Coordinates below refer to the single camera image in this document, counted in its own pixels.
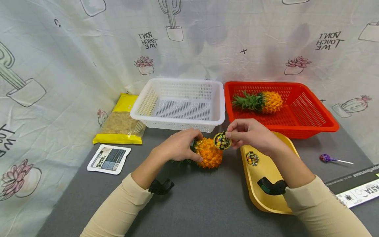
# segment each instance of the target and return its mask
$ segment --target person's left hand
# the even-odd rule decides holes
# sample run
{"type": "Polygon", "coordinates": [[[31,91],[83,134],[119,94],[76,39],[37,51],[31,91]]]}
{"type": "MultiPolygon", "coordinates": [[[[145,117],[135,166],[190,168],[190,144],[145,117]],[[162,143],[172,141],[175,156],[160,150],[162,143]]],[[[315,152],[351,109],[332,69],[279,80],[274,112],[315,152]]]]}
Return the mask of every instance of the person's left hand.
{"type": "Polygon", "coordinates": [[[197,129],[187,129],[171,135],[166,141],[153,149],[154,156],[162,157],[166,160],[182,161],[190,159],[196,162],[203,161],[203,158],[191,151],[191,142],[195,139],[202,139],[203,134],[197,129]]]}

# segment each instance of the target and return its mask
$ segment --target yellow package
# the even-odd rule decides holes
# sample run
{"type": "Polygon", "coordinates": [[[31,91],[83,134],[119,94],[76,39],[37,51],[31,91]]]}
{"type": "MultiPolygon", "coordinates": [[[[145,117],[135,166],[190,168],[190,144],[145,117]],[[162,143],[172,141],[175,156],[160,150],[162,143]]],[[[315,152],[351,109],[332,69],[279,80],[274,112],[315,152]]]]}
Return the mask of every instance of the yellow package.
{"type": "Polygon", "coordinates": [[[130,116],[133,104],[138,96],[121,93],[120,99],[113,108],[93,143],[142,144],[146,126],[130,116]]]}

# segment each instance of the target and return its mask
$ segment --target pineapple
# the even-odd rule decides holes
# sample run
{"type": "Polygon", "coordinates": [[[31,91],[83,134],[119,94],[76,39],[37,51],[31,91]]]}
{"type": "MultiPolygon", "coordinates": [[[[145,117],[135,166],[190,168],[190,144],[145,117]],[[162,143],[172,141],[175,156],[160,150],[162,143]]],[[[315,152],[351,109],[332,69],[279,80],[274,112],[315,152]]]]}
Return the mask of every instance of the pineapple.
{"type": "Polygon", "coordinates": [[[233,106],[250,109],[262,113],[276,113],[283,106],[283,101],[277,92],[264,91],[257,95],[249,95],[243,91],[245,97],[234,96],[233,106]]]}
{"type": "Polygon", "coordinates": [[[202,162],[197,165],[202,168],[217,168],[222,162],[223,151],[217,149],[213,139],[203,138],[194,143],[194,152],[198,153],[202,158],[202,162]]]}

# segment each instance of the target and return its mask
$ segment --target arm sleeve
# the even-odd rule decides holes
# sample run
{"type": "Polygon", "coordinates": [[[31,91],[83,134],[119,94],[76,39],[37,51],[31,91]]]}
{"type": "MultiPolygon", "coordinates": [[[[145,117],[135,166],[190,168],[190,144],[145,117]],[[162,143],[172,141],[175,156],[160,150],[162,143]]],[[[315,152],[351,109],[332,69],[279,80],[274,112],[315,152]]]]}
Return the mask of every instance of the arm sleeve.
{"type": "Polygon", "coordinates": [[[299,188],[286,188],[284,198],[315,237],[370,237],[362,222],[322,180],[316,178],[299,188]]]}
{"type": "Polygon", "coordinates": [[[80,237],[124,237],[152,196],[129,174],[95,212],[80,237]]]}

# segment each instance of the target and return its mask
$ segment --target gray tablecloth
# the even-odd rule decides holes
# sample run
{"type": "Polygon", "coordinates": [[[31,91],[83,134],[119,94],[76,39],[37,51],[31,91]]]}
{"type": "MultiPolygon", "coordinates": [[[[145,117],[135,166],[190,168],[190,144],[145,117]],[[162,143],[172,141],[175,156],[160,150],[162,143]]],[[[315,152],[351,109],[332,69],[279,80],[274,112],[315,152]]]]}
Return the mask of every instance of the gray tablecloth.
{"type": "MultiPolygon", "coordinates": [[[[229,123],[216,127],[212,134],[225,131],[229,123]]],[[[89,172],[86,166],[99,145],[93,147],[79,168],[38,236],[79,236],[87,222],[108,195],[150,153],[175,131],[147,129],[143,145],[132,149],[119,175],[89,172]]],[[[322,133],[293,143],[304,162],[324,182],[364,169],[372,162],[347,132],[322,133]],[[318,160],[327,153],[355,165],[324,164],[318,160]]],[[[309,236],[295,217],[265,213],[249,199],[240,151],[228,149],[217,170],[168,162],[158,176],[170,178],[175,187],[166,196],[155,195],[137,216],[126,236],[309,236]]],[[[379,236],[379,199],[352,208],[373,236],[379,236]]]]}

